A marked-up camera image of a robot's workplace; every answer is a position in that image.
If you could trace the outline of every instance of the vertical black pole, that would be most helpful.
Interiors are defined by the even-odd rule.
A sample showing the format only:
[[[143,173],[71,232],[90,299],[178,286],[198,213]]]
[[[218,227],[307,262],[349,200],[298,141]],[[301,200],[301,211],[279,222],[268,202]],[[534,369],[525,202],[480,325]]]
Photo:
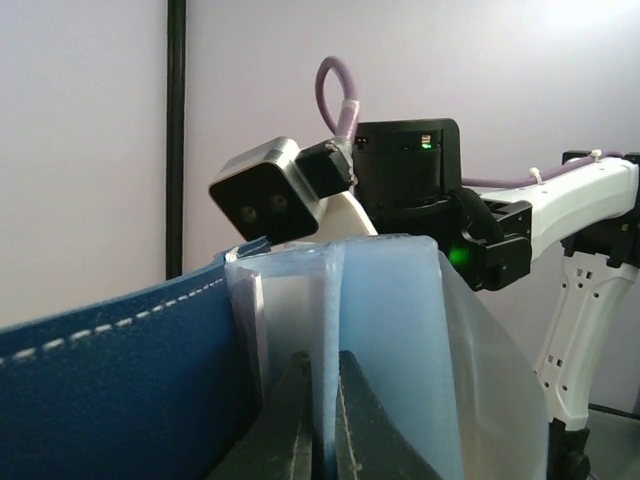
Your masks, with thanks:
[[[166,243],[167,279],[182,275],[186,0],[168,0]]]

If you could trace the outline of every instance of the green light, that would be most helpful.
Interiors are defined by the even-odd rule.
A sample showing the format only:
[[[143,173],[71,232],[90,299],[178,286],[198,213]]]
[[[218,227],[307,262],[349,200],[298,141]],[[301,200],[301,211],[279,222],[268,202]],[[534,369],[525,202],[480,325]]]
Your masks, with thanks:
[[[462,267],[469,262],[470,253],[468,248],[453,247],[449,250],[449,261],[454,267]]]

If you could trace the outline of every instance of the purple cable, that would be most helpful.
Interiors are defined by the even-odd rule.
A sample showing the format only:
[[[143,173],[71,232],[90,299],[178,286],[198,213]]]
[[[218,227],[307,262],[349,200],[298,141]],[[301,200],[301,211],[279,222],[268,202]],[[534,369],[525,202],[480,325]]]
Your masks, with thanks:
[[[604,157],[618,157],[622,158],[624,155],[618,152],[603,152],[601,158]],[[560,167],[555,167],[546,172],[540,172],[540,178],[542,178],[543,182],[547,180],[551,180],[552,178],[559,177],[567,172],[571,172],[578,168],[589,165],[595,161],[594,157],[582,157],[573,159]],[[518,180],[485,180],[481,178],[463,178],[462,184],[467,187],[480,187],[480,188],[501,188],[501,189],[509,189],[509,188],[522,188],[528,187],[529,185],[535,185],[537,183],[537,179],[534,177],[526,177]]]
[[[327,108],[327,101],[324,97],[324,81],[330,70],[335,71],[344,92],[345,101],[340,109],[337,125],[331,118]],[[339,58],[327,57],[320,64],[316,74],[316,101],[320,109],[320,115],[322,115],[322,119],[329,127],[329,130],[337,137],[344,137],[349,141],[353,141],[358,125],[358,94],[349,69]]]

